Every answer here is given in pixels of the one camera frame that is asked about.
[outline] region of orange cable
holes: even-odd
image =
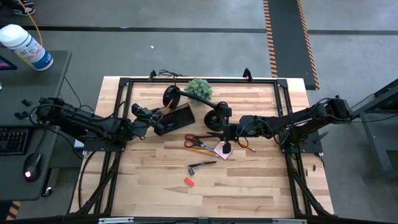
[[[24,8],[25,12],[27,13],[27,15],[29,16],[29,18],[31,19],[31,21],[33,22],[33,25],[35,25],[36,30],[37,30],[37,33],[39,34],[40,45],[41,45],[42,47],[44,47],[44,46],[43,46],[42,35],[40,34],[39,28],[37,27],[35,20],[34,20],[33,17],[30,15],[30,13],[27,12],[27,10],[26,10],[24,4],[22,3],[22,1],[21,1],[21,0],[18,0],[18,1],[19,1],[19,4],[21,4],[21,6]]]

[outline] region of keyboard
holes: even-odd
[[[0,156],[24,155],[33,128],[0,126]]]

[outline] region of desk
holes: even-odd
[[[119,78],[104,77],[96,114],[107,116],[113,112]],[[293,110],[306,108],[308,99],[303,80],[292,78],[287,81]],[[131,103],[148,108],[162,107],[162,95],[169,85],[135,83]],[[177,85],[183,89],[187,84]],[[233,110],[232,123],[237,123],[244,114],[277,116],[272,85],[212,83],[212,86],[212,102],[228,102]],[[186,102],[187,98],[181,97],[180,104]],[[256,152],[241,149],[233,143],[234,151],[226,161],[185,150],[185,134],[209,131],[203,117],[210,108],[206,105],[191,107],[196,123],[164,136],[157,136],[150,128],[146,140],[135,139],[127,143],[121,157],[112,216],[293,217],[285,157],[274,140],[250,138],[250,146]],[[134,115],[129,113],[129,118],[134,119]],[[217,139],[205,143],[215,146]],[[104,153],[98,152],[87,165],[82,183],[83,202],[98,185],[103,157]],[[333,213],[322,162],[314,155],[303,154],[302,157],[304,169],[308,170],[309,189],[325,209]],[[218,162],[196,171],[192,176],[195,186],[187,186],[183,181],[189,177],[187,165],[209,160]],[[312,171],[313,165],[316,165],[316,171]],[[301,190],[297,193],[303,208]],[[70,211],[76,210],[77,191]]]
[[[61,50],[49,52],[54,57],[53,65],[46,71],[37,72],[19,59],[15,53],[8,49],[0,49],[0,54],[18,67],[17,70],[0,71],[0,82],[2,83],[0,126],[31,126],[27,119],[15,118],[14,113],[29,112],[33,106],[39,104],[42,96],[57,97],[59,95],[71,53]],[[24,106],[21,103],[22,99],[31,101],[32,105]],[[52,127],[52,130],[59,131],[59,128]],[[0,157],[0,180],[2,182],[0,184],[0,201],[37,200],[41,196],[47,180],[47,171],[54,145],[57,142],[57,135],[47,131],[43,143],[37,150],[43,154],[42,173],[38,180],[31,183],[26,182],[22,175],[22,167],[25,158],[36,150],[42,136],[41,129],[33,131],[25,155]],[[66,142],[63,139],[62,141],[64,148],[68,147],[68,150],[71,151]]]

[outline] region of black metal frame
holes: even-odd
[[[123,118],[127,118],[129,107],[130,107],[130,100],[131,100],[131,93],[132,87],[134,83],[174,83],[175,81],[178,83],[186,83],[191,81],[191,78],[184,78],[178,77],[176,80],[173,78],[155,78],[156,73],[152,72],[150,78],[120,78],[119,80],[119,88],[118,93],[116,96],[116,102],[114,106],[115,116],[119,113],[119,105],[121,103],[122,93],[125,87],[127,87],[127,94],[124,104],[123,110]],[[289,89],[287,85],[286,79],[253,79],[250,71],[248,69],[245,70],[243,77],[246,78],[239,78],[239,79],[226,79],[226,78],[209,78],[206,79],[209,83],[263,83],[263,84],[271,84],[274,87],[275,91],[275,98],[277,104],[277,111],[279,116],[283,116],[283,107],[281,101],[281,95],[279,93],[280,88],[283,89],[284,98],[287,107],[287,113],[291,114],[292,105],[290,102],[289,96]],[[294,217],[300,220],[308,220],[308,223],[376,223],[370,221],[363,221],[363,220],[352,220],[346,218],[338,218],[335,215],[329,214],[323,207],[317,202],[316,198],[312,195],[311,191],[308,189],[306,180],[305,180],[305,173],[303,169],[303,162],[301,157],[301,151],[298,150],[297,152],[290,152],[288,148],[285,146],[281,146],[281,151],[285,154],[285,160],[287,164],[287,173],[289,178],[289,186],[290,186],[290,193],[292,196],[292,204],[294,210]],[[112,152],[106,152],[103,162],[103,167],[101,171],[100,183],[104,180],[109,179],[108,171],[109,167],[109,160],[111,157]],[[292,155],[295,154],[296,156],[296,163],[298,170],[294,167],[292,162]],[[117,170],[119,169],[119,162],[121,159],[121,152],[115,152],[114,164],[113,167],[116,169],[116,172],[113,172],[111,176],[111,183],[108,192],[108,199],[104,209],[104,212],[100,212],[102,196],[103,196],[103,188],[97,189],[100,192],[100,196],[95,202],[95,209],[94,213],[98,215],[104,215],[105,217],[111,217],[111,211],[113,206],[113,199],[114,199],[114,192],[116,190],[116,181],[118,177]],[[297,197],[297,189],[295,187],[295,182],[298,183],[299,187],[303,192],[303,199],[305,205],[305,213],[301,212],[299,207],[299,200]],[[312,215],[312,208],[317,212],[318,216]],[[209,224],[209,223],[236,223],[236,222],[245,222],[245,223],[275,223],[272,218],[198,218],[198,217],[134,217],[135,222],[178,222],[179,220],[196,220],[198,224]]]
[[[376,144],[374,138],[376,138],[375,133],[377,133],[377,131],[371,131],[371,127],[367,122],[374,120],[368,118],[369,114],[383,114],[386,117],[398,114],[397,110],[381,109],[388,102],[398,99],[398,79],[375,92],[374,96],[375,99],[353,111],[354,118],[361,118],[366,137],[372,148],[372,153],[374,157],[379,159],[380,169],[364,175],[363,180],[366,182],[374,180],[396,180],[398,179],[398,170],[393,167],[390,161],[387,153],[389,149],[383,145]]]
[[[131,100],[131,93],[132,93],[132,87],[134,83],[174,83],[173,78],[155,78],[156,73],[153,71],[150,74],[149,78],[120,78],[119,80],[119,86],[118,86],[118,93],[116,95],[116,101],[115,101],[115,106],[114,110],[116,111],[115,114],[119,114],[119,108],[118,106],[120,105],[122,101],[122,93],[125,87],[127,87],[127,94],[126,94],[126,99],[124,103],[124,110],[123,110],[123,118],[127,118],[128,112],[129,112],[129,107],[130,107],[130,100]],[[281,95],[279,93],[279,89],[282,88],[284,92],[284,98],[285,98],[285,103],[287,106],[287,112],[288,114],[291,114],[292,111],[292,105],[290,102],[290,96],[289,96],[289,90],[288,90],[288,85],[287,85],[287,80],[286,79],[253,79],[251,72],[248,69],[245,69],[243,73],[243,77],[245,79],[227,79],[227,78],[209,78],[206,79],[209,83],[263,83],[263,84],[271,84],[274,87],[274,92],[275,92],[275,98],[276,98],[276,104],[277,104],[277,111],[278,111],[278,116],[283,116],[283,107],[282,107],[282,101],[281,101]],[[191,81],[191,78],[184,78],[184,77],[178,77],[176,79],[177,83],[187,83]],[[104,178],[106,177],[108,167],[109,167],[109,160],[111,157],[112,152],[106,152],[105,157],[104,157],[104,162],[101,170],[101,177],[100,177],[100,182],[104,181]],[[115,152],[115,161],[118,162],[117,169],[119,168],[119,161],[121,158],[121,153],[120,152]],[[286,163],[288,164],[289,161],[291,162],[291,157],[290,153],[285,151],[285,158],[286,158]],[[296,153],[296,158],[297,158],[297,167],[298,167],[298,173],[300,176],[300,179],[304,183],[304,186],[306,181],[305,181],[305,173],[303,169],[303,163],[301,160],[301,154],[298,152]],[[299,208],[299,201],[297,198],[297,192],[295,188],[295,179],[294,179],[294,173],[289,169],[288,167],[288,175],[289,175],[289,183],[290,183],[290,191],[292,195],[292,203],[293,203],[293,208],[294,208],[294,214],[302,214]],[[111,179],[111,184],[109,187],[109,194],[108,194],[108,200],[104,209],[104,213],[106,214],[111,214],[112,211],[112,205],[113,205],[113,198],[114,198],[114,191],[116,189],[116,181],[118,178],[118,173],[115,173],[112,176]],[[304,196],[304,202],[305,202],[305,213],[311,215],[312,210],[310,206],[310,202],[308,198],[305,196],[305,191],[303,191],[303,196]],[[95,203],[94,207],[94,213],[100,213],[100,208],[101,208],[101,203],[102,203],[102,194],[99,196]]]

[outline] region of white bottle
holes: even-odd
[[[19,25],[9,24],[1,28],[0,42],[34,70],[44,71],[53,64],[52,56]]]

